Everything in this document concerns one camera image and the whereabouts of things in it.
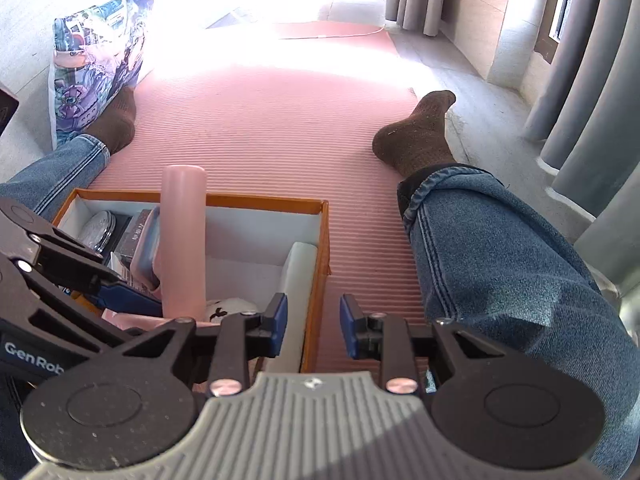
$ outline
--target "gray ribbed plate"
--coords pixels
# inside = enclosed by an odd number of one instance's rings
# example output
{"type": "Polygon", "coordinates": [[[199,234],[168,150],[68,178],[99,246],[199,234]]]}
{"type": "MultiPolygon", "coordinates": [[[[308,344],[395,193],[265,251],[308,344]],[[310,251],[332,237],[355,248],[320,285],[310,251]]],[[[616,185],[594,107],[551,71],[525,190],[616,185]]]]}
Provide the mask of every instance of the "gray ribbed plate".
{"type": "Polygon", "coordinates": [[[47,463],[26,480],[602,480],[587,460],[546,472],[480,462],[437,431],[420,400],[380,390],[369,372],[259,374],[209,399],[187,436],[149,462],[104,472],[47,463]]]}

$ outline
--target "silver screw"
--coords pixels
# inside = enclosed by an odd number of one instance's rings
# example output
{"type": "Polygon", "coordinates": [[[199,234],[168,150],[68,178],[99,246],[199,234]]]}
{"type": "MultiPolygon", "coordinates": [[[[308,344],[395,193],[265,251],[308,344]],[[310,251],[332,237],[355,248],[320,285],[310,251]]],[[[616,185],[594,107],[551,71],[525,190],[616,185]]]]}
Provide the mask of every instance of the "silver screw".
{"type": "Polygon", "coordinates": [[[412,394],[418,389],[418,383],[407,377],[396,377],[386,382],[386,389],[392,394],[412,394]]]}
{"type": "Polygon", "coordinates": [[[211,390],[214,397],[225,397],[240,393],[242,384],[235,379],[218,379],[210,384],[209,390],[211,390]]]}
{"type": "Polygon", "coordinates": [[[22,260],[18,260],[18,268],[23,270],[24,272],[31,272],[33,270],[33,268],[27,263],[24,262],[22,260]]]}

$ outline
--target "pink cylinder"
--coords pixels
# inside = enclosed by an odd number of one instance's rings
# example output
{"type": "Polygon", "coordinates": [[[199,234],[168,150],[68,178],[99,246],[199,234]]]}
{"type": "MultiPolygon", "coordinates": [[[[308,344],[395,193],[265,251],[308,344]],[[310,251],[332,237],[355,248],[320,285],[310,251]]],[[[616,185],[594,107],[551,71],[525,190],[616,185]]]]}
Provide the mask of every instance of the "pink cylinder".
{"type": "Polygon", "coordinates": [[[199,166],[167,166],[160,198],[162,316],[204,319],[207,173],[199,166]]]}

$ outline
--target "metal tin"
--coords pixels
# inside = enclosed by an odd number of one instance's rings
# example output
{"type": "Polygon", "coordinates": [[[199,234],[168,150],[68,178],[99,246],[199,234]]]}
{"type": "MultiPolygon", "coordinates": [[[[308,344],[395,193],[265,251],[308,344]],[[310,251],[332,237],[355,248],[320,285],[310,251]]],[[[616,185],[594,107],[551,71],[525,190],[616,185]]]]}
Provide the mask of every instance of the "metal tin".
{"type": "Polygon", "coordinates": [[[116,217],[110,211],[94,215],[80,231],[78,241],[90,249],[102,253],[116,227],[116,217]]]}

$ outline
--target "gray floor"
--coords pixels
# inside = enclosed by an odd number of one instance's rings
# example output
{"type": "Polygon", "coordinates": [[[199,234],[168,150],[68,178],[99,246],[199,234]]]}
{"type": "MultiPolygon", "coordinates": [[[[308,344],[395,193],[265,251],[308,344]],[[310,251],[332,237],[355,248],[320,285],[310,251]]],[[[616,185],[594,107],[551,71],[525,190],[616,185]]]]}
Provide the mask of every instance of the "gray floor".
{"type": "Polygon", "coordinates": [[[456,94],[456,104],[447,113],[447,141],[456,160],[491,171],[569,241],[575,241],[590,220],[546,192],[551,177],[536,163],[542,145],[520,136],[529,113],[520,95],[484,81],[446,37],[428,38],[402,30],[384,15],[385,0],[254,0],[213,27],[311,20],[385,27],[408,65],[410,85],[418,98],[437,89],[456,94]]]}

